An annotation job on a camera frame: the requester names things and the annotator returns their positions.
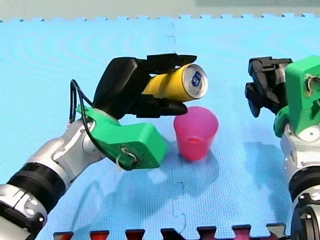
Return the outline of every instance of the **can top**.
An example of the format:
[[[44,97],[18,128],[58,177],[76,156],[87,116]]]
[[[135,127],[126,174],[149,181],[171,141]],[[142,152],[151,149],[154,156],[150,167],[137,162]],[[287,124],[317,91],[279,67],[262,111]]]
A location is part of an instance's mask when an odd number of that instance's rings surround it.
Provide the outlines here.
[[[186,93],[193,99],[200,99],[208,91],[208,78],[197,64],[187,65],[183,70],[182,83]]]

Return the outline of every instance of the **black cable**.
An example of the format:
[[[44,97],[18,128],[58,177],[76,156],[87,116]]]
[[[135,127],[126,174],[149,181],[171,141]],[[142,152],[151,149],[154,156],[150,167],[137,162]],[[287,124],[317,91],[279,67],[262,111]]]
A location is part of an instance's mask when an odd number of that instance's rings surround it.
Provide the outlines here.
[[[79,96],[79,101],[80,101],[80,107],[81,107],[81,119],[82,123],[85,129],[86,134],[88,135],[89,139],[91,142],[95,145],[95,147],[107,158],[109,158],[111,161],[113,161],[116,164],[116,160],[110,156],[106,151],[103,150],[103,148],[97,143],[97,141],[94,139],[92,136],[89,128],[88,128],[88,121],[86,117],[86,109],[85,109],[85,104],[84,100],[93,108],[94,105],[93,103],[85,96],[85,94],[81,91],[79,85],[77,84],[76,80],[72,79],[70,83],[70,116],[69,116],[69,123],[73,123],[76,119],[76,108],[77,108],[77,94]],[[132,169],[135,168],[137,165],[138,161],[133,161],[130,167],[124,166],[121,162],[119,162],[119,166],[126,170],[126,171],[131,171]]]
[[[278,240],[290,240],[291,236],[282,236],[280,238],[278,238]]]

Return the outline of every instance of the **puzzle mat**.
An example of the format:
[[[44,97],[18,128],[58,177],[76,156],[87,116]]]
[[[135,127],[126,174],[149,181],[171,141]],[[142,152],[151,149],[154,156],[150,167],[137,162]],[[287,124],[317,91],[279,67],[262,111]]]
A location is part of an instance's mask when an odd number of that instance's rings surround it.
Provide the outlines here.
[[[252,237],[268,237],[268,224],[286,224],[291,201],[283,173],[274,115],[253,118],[244,96],[248,60],[272,56],[298,60],[319,54],[320,18],[223,15],[199,19],[139,17],[84,21],[13,19],[0,24],[0,181],[5,183],[46,141],[60,136],[69,117],[69,84],[76,79],[93,98],[112,58],[172,53],[197,55],[209,79],[208,94],[188,106],[210,109],[219,132],[207,158],[187,163],[178,155],[173,117],[135,119],[150,122],[167,139],[169,151],[158,169],[117,171],[108,160],[91,165],[50,213],[37,240],[55,232],[73,232],[73,240],[91,231],[125,238],[126,230],[145,230],[144,239],[162,239],[175,229],[198,239],[198,227],[216,227],[217,239],[232,239],[234,226],[251,226]]]

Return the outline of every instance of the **green bracket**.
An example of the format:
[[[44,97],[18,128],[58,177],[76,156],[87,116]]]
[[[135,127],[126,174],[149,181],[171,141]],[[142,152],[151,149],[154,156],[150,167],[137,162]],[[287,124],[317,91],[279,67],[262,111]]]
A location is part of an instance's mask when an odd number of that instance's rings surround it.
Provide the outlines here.
[[[274,132],[282,136],[290,123],[295,134],[320,123],[320,56],[311,55],[285,68],[288,106],[281,109],[274,121]]]
[[[158,168],[167,151],[165,139],[150,123],[120,125],[118,121],[97,109],[85,107],[85,115],[95,122],[92,137],[102,149],[114,159],[118,158],[124,166],[138,160],[135,169]]]

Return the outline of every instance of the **yellow can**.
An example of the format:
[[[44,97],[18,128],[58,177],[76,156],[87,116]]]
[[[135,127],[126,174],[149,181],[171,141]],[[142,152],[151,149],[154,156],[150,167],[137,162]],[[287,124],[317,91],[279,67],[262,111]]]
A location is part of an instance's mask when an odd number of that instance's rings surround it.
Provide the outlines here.
[[[175,71],[152,77],[142,94],[159,99],[188,102],[202,98],[208,91],[208,78],[196,64],[187,64]]]

